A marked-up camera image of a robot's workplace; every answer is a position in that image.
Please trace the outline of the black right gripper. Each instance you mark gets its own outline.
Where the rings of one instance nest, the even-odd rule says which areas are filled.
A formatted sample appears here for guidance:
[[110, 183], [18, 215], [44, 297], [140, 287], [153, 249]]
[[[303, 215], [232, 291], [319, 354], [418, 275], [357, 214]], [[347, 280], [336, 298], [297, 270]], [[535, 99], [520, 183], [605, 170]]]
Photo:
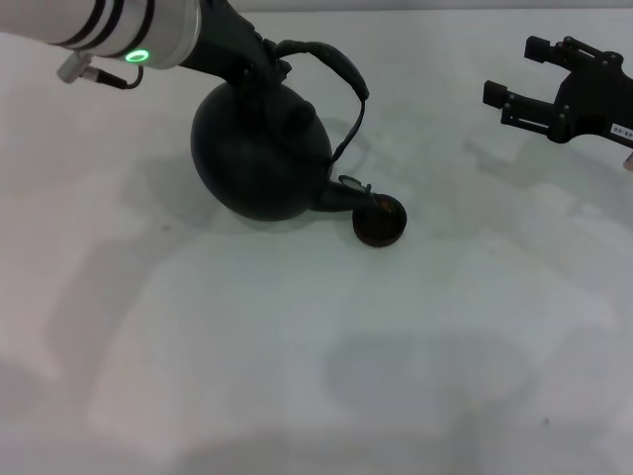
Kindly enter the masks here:
[[500, 122], [554, 143], [597, 136], [632, 146], [632, 79], [622, 70], [623, 56], [602, 51], [572, 37], [551, 45], [531, 36], [524, 57], [569, 70], [554, 104], [528, 98], [488, 80], [483, 102], [501, 110]]

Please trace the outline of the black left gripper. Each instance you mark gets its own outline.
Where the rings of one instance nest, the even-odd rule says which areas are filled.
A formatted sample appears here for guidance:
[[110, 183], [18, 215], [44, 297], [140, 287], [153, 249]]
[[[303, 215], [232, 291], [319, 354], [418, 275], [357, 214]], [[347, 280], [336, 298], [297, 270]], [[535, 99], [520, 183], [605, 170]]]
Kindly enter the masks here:
[[277, 77], [287, 77], [290, 63], [277, 44], [264, 41], [254, 27], [227, 1], [200, 2], [200, 29], [181, 67], [241, 82], [244, 95], [266, 95], [270, 89], [270, 61]]

